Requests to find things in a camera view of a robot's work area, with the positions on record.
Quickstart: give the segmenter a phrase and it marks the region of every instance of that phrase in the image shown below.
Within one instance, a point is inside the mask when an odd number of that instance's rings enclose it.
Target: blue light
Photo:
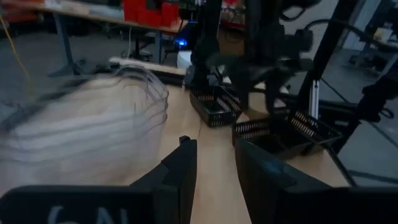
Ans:
[[[186,46],[187,41],[186,41],[186,40],[180,40],[180,41],[178,42],[178,44],[179,44],[179,46]]]
[[[188,45],[188,42],[185,39],[176,39],[175,43],[178,44],[178,46],[180,47]]]

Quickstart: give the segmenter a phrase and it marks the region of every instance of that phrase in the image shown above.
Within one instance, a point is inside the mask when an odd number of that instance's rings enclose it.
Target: wooden board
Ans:
[[[111,17],[111,16],[90,14],[88,12],[89,11],[88,8],[90,5],[83,3],[83,2],[75,3],[74,10],[48,6],[44,2],[30,2],[30,1],[21,1],[21,0],[2,0],[1,2],[4,4],[11,4],[14,6],[18,6],[20,8],[24,8],[24,9],[53,12],[53,13],[67,15],[67,16],[80,17],[80,18],[84,18],[84,19],[112,22],[115,24],[122,24],[122,25],[127,25],[127,26],[134,26],[134,27],[142,27],[142,28],[152,29],[152,30],[161,30],[161,31],[165,31],[165,32],[173,33],[173,34],[177,33],[179,30],[179,27],[180,27],[180,22],[177,22],[172,27],[151,27],[151,26],[138,24],[136,22],[124,21],[122,19]],[[187,23],[188,23],[188,21],[183,21],[182,27],[187,25]]]

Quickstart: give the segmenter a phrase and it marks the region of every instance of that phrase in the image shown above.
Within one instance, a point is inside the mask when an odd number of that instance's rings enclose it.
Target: black basket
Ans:
[[[319,121],[308,114],[296,111],[292,114],[290,108],[280,108],[275,111],[276,116],[283,116],[286,121],[290,121],[312,143],[306,148],[302,155],[309,155],[321,151],[325,146],[332,145],[342,135],[337,130],[322,121]]]
[[[207,90],[192,88],[190,100],[202,120],[211,128],[234,124],[242,113],[239,102],[219,86]]]
[[[305,113],[292,114],[290,108],[277,108],[273,117],[236,124],[233,144],[237,138],[253,142],[280,159],[288,159],[321,151],[341,138],[341,134]]]
[[[283,118],[266,118],[238,123],[232,129],[232,143],[243,138],[279,159],[301,154],[311,142]]]

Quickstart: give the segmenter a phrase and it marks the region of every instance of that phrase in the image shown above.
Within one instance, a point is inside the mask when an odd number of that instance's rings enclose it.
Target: black cable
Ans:
[[[218,70],[218,66],[216,66],[216,72],[219,77],[222,77],[221,72]]]
[[[182,24],[184,23],[184,20],[180,17],[181,23],[180,23],[180,27],[178,28],[178,33],[181,31],[182,29]]]
[[[343,25],[346,29],[348,29],[351,32],[354,32],[358,37],[360,37],[361,39],[363,39],[367,43],[373,44],[373,45],[375,45],[377,47],[385,47],[385,48],[391,49],[391,50],[393,50],[395,52],[398,52],[398,47],[387,45],[387,44],[384,44],[382,42],[379,42],[379,41],[375,40],[373,38],[373,36],[367,35],[365,32],[359,30],[355,26],[349,25],[348,23],[346,23],[344,21],[339,21],[339,20],[336,20],[336,19],[318,19],[318,20],[310,22],[308,25],[305,26],[304,29],[309,30],[311,27],[313,27],[315,25],[325,24],[325,23],[330,23],[330,22],[335,23],[335,24],[339,24],[339,25]]]
[[[280,18],[281,18],[283,21],[292,22],[292,21],[294,21],[294,20],[300,18],[300,17],[304,14],[305,11],[306,11],[305,9],[302,9],[302,10],[301,10],[296,16],[294,16],[294,17],[287,17],[285,14],[282,13],[282,15],[280,16]]]
[[[360,172],[360,171],[356,171],[356,170],[349,170],[348,172],[355,177],[362,177],[365,179],[376,180],[376,181],[384,182],[384,183],[388,183],[388,184],[398,184],[398,179],[392,178],[392,177],[384,177],[384,176],[380,176],[380,175],[368,174],[368,173]]]
[[[380,111],[380,114],[385,116],[387,119],[394,119],[395,117],[394,113],[388,108],[383,108],[383,110]]]

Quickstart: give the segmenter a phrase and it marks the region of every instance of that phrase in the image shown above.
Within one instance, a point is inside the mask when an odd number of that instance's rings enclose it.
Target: table leg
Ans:
[[[65,27],[65,23],[63,22],[62,16],[58,14],[54,14],[54,19],[55,19],[55,25],[57,26],[57,33],[60,38],[61,44],[63,45],[63,61],[65,62],[66,65],[73,65],[73,59],[72,59],[72,52],[70,50],[70,43],[69,43],[69,37],[67,33],[67,28]]]
[[[162,63],[162,32],[160,30],[155,31],[154,61],[158,64]]]
[[[55,26],[57,28],[57,34],[60,38],[60,43],[63,45],[63,61],[64,66],[51,74],[49,77],[61,77],[65,75],[69,75],[72,72],[74,75],[80,75],[81,67],[86,63],[85,60],[79,60],[78,63],[73,61],[72,51],[70,50],[70,43],[67,28],[65,27],[65,21],[63,20],[63,16],[58,15],[56,13],[53,14],[55,19]]]
[[[361,65],[363,58],[366,55],[366,53],[369,51],[370,47],[371,47],[371,44],[366,43],[366,45],[364,46],[362,51],[359,53],[358,57],[356,58],[356,62],[355,62],[356,68],[358,68]]]
[[[381,72],[381,76],[387,75],[387,73],[390,71],[390,69],[397,60],[398,60],[398,54],[394,54],[392,58],[388,61],[387,65],[384,67],[383,71]]]

